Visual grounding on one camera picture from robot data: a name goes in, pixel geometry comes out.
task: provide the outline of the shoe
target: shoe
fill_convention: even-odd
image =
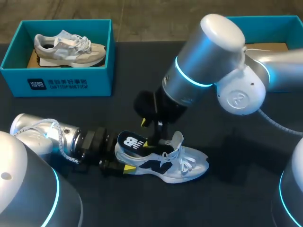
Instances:
[[[140,143],[130,137],[129,141]],[[200,177],[209,168],[207,155],[199,150],[182,146],[184,138],[181,132],[175,132],[172,140],[165,142],[173,147],[169,154],[163,152],[162,155],[151,153],[145,157],[132,156],[123,149],[123,142],[115,146],[115,155],[119,162],[136,167],[136,171],[131,174],[153,174],[166,183],[182,183]]]
[[[46,67],[91,67],[105,59],[106,47],[92,44],[87,37],[61,31],[57,36],[35,36],[39,65]]]

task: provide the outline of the shoe tongue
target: shoe tongue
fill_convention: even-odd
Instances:
[[[65,38],[61,38],[61,37],[56,37],[55,41],[53,43],[53,46],[58,45],[59,43],[68,45],[68,46],[74,46],[76,44],[76,42],[74,40],[69,40],[69,39],[65,39]]]
[[[59,38],[64,38],[64,39],[71,39],[72,34],[71,34],[71,33],[68,33],[67,31],[62,30],[62,31],[57,35],[57,37],[59,37]]]
[[[176,131],[170,141],[170,145],[176,151],[181,147],[183,140],[184,140],[184,137],[183,137],[182,133],[179,131]]]

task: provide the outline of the robot logo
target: robot logo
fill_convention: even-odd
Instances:
[[[249,98],[247,94],[242,91],[232,91],[227,96],[228,104],[235,109],[243,109],[249,103]]]

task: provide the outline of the cardboard insert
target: cardboard insert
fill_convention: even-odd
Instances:
[[[275,52],[288,51],[286,43],[246,44],[246,46],[247,49],[261,49]]]

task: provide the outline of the logo on box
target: logo on box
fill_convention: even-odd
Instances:
[[[42,79],[27,79],[32,90],[46,90],[45,83]]]

